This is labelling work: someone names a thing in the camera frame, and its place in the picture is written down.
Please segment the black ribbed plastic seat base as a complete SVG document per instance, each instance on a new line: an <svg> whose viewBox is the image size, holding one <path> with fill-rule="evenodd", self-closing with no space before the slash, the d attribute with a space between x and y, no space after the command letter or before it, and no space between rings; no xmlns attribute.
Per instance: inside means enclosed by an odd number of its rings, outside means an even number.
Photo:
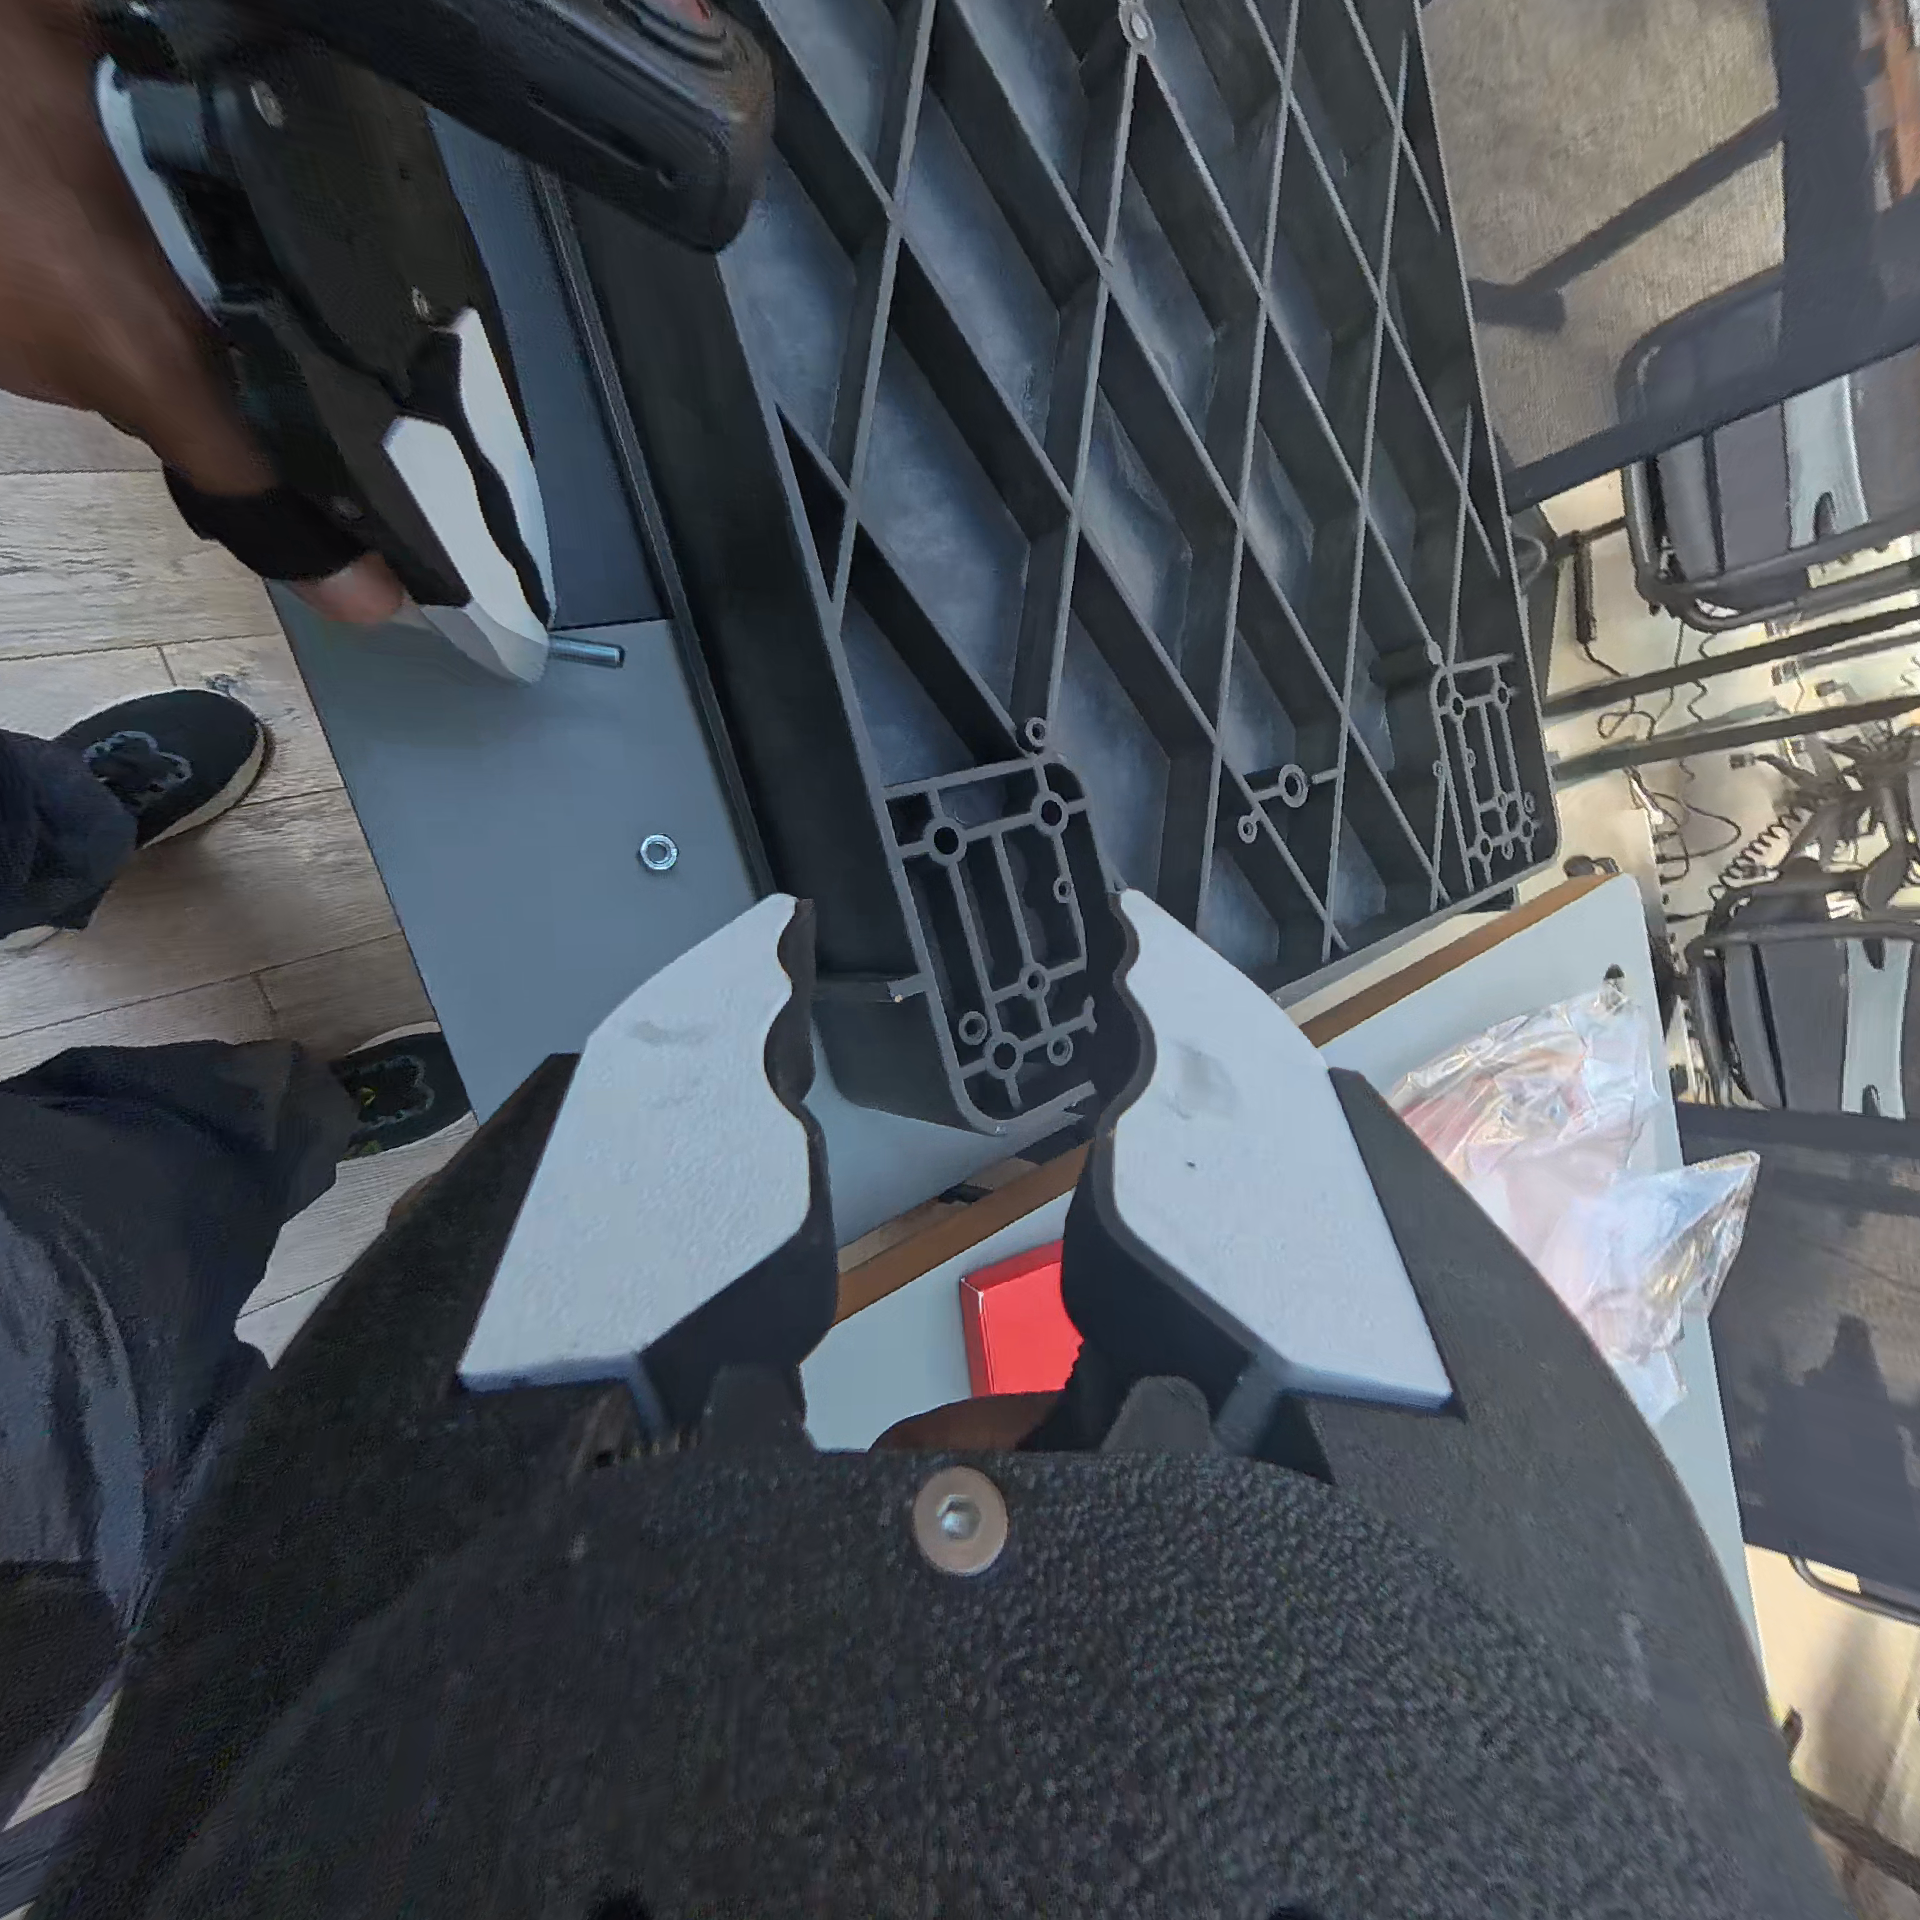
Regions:
<svg viewBox="0 0 1920 1920"><path fill-rule="evenodd" d="M737 4L760 194L553 235L835 1091L1092 1096L1097 900L1308 995L1559 849L1418 4Z"/></svg>

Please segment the black mesh chair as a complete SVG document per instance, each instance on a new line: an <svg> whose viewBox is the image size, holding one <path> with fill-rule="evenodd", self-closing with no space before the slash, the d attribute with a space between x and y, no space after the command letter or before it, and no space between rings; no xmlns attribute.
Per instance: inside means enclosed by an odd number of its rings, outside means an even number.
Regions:
<svg viewBox="0 0 1920 1920"><path fill-rule="evenodd" d="M1756 1158L1708 1316L1750 1548L1915 1620L1917 1121L1677 1106L1689 1165Z"/></svg>

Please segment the grey metal panel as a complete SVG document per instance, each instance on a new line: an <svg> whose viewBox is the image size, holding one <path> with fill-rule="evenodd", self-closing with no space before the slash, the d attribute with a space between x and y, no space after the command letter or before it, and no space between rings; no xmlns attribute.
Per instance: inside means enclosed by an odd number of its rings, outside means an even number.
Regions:
<svg viewBox="0 0 1920 1920"><path fill-rule="evenodd" d="M428 115L505 333L540 480L556 633L626 648L619 670L550 661L509 683L410 618L356 627L272 592L381 887L480 1117L550 1053L574 1052L647 975L773 892L816 907L818 1067L835 1236L852 1221L858 1125L918 1123L919 1153L992 1165L1058 1115L997 1130L861 1106L826 1053L824 1019L879 1010L913 983L895 889L858 938L855 882L879 876L871 821L801 854L760 779L742 774L734 701L707 674L653 476L622 387L565 191L518 156ZM644 835L672 871L635 857ZM852 880L832 876L852 865Z"/></svg>

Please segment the person's left hand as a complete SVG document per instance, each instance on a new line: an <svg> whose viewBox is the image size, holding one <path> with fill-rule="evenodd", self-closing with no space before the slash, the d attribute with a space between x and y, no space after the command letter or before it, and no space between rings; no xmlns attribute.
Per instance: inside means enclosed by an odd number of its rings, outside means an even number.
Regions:
<svg viewBox="0 0 1920 1920"><path fill-rule="evenodd" d="M278 476L147 230L94 106L83 4L1 6L1 386L105 420L201 495Z"/></svg>

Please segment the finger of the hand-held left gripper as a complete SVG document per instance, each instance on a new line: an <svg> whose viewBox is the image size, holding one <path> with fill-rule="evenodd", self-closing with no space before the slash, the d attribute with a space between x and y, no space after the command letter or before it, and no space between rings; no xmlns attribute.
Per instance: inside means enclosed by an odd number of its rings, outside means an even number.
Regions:
<svg viewBox="0 0 1920 1920"><path fill-rule="evenodd" d="M434 632L472 666L515 683L537 683L550 663L540 583L515 539L505 491L483 453L452 429L396 420L386 452L428 529L452 559L449 596L419 601L410 623Z"/></svg>
<svg viewBox="0 0 1920 1920"><path fill-rule="evenodd" d="M496 356L486 316L476 305L463 307L445 333L456 349L460 418L505 495L518 545L540 583L540 622L550 627L557 609L552 542L518 402Z"/></svg>

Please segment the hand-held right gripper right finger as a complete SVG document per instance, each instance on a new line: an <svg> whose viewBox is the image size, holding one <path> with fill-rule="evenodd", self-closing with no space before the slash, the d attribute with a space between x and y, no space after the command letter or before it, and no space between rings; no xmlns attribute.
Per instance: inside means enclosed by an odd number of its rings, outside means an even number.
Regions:
<svg viewBox="0 0 1920 1920"><path fill-rule="evenodd" d="M1444 1410L1451 1380L1323 1053L1196 931L1113 893L1119 1050L1064 1228L1077 1357Z"/></svg>

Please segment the person's black trousers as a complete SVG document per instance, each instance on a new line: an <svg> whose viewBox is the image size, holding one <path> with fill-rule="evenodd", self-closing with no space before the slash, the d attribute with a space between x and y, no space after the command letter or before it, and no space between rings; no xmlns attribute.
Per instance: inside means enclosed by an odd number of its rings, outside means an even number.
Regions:
<svg viewBox="0 0 1920 1920"><path fill-rule="evenodd" d="M1 733L1 934L78 931L138 852L53 736ZM124 1662L237 1399L236 1317L353 1106L281 1037L92 1044L1 1084L1 1788Z"/></svg>

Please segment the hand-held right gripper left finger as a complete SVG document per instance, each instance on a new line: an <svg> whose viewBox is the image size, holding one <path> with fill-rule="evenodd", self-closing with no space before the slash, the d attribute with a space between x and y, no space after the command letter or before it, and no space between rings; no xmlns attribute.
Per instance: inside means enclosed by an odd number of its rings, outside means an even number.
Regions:
<svg viewBox="0 0 1920 1920"><path fill-rule="evenodd" d="M615 1383L642 1427L804 1427L838 1247L814 904L769 893L635 986L574 1061L461 1350L474 1394Z"/></svg>

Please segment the grey office chair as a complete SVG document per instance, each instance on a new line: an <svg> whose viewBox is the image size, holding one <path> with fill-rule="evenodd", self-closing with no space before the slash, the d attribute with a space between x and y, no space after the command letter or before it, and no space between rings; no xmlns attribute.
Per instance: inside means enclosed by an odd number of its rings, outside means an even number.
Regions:
<svg viewBox="0 0 1920 1920"><path fill-rule="evenodd" d="M1868 341L1886 351L1621 470L1651 612L1714 635L1915 594L1915 287Z"/></svg>
<svg viewBox="0 0 1920 1920"><path fill-rule="evenodd" d="M1917 1117L1915 917L1717 925L1683 986L1708 1103Z"/></svg>

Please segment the black shoe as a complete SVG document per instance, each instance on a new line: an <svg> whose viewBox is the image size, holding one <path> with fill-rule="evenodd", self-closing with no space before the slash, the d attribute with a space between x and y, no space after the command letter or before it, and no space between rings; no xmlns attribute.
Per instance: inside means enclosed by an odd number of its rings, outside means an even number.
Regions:
<svg viewBox="0 0 1920 1920"><path fill-rule="evenodd" d="M436 1019L381 1031L329 1061L351 1106L341 1162L439 1140L472 1114L467 1088Z"/></svg>
<svg viewBox="0 0 1920 1920"><path fill-rule="evenodd" d="M241 697L170 686L118 700L53 736L131 821L131 849L194 834L245 802L272 731Z"/></svg>

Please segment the clear plastic bag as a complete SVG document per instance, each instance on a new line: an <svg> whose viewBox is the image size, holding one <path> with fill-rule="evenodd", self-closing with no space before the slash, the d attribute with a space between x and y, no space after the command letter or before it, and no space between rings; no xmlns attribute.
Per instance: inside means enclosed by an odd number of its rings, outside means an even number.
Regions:
<svg viewBox="0 0 1920 1920"><path fill-rule="evenodd" d="M1654 1060L1621 978L1454 1044L1388 1100L1604 1356L1662 1342L1646 1247Z"/></svg>
<svg viewBox="0 0 1920 1920"><path fill-rule="evenodd" d="M1644 1421L1685 1398L1677 1345L1708 1316L1740 1253L1761 1160L1752 1150L1632 1171L1571 1200L1542 1272Z"/></svg>

